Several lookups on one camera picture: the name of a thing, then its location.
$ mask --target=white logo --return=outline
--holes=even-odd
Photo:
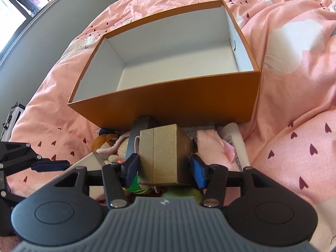
[[[165,206],[169,203],[170,203],[170,201],[168,201],[167,199],[164,199],[164,200],[160,201],[160,204],[163,205],[163,206]]]

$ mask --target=pink blanket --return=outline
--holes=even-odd
[[[98,39],[132,20],[201,1],[209,0],[119,0],[109,6],[71,42],[11,140],[71,163],[88,154],[97,127],[67,101]],[[225,0],[262,70],[252,120],[241,125],[250,162],[315,206],[319,225],[311,243],[325,252],[336,245],[335,1]],[[26,170],[9,177],[9,184],[29,195],[56,175]],[[11,248],[13,242],[2,239],[1,251]]]

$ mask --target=metal screw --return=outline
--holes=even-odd
[[[205,206],[205,207],[218,207],[219,206],[219,201],[217,199],[214,199],[214,198],[205,199],[203,201],[203,206]]]
[[[127,202],[123,199],[114,199],[110,202],[110,206],[114,208],[123,208],[127,206]]]

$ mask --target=pink bedding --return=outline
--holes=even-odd
[[[50,159],[74,163],[84,157],[97,127],[67,101],[98,39],[132,20],[201,1],[209,0],[119,0],[109,6],[71,42],[11,140],[29,142]],[[240,126],[250,162],[314,205],[319,225],[311,243],[330,251],[336,246],[336,0],[225,2],[262,70],[252,120]],[[26,170],[8,180],[13,192],[29,195],[56,175]],[[0,243],[7,252],[15,241]]]

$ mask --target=green object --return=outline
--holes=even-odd
[[[125,188],[125,190],[135,194],[144,194],[149,190],[149,188],[146,189],[140,188],[140,185],[138,184],[138,174],[136,174],[132,181],[131,186],[129,188]]]
[[[176,197],[188,197],[188,196],[194,197],[196,203],[201,203],[203,193],[198,189],[188,186],[170,186],[167,187],[162,194],[162,197],[164,198],[176,198]]]

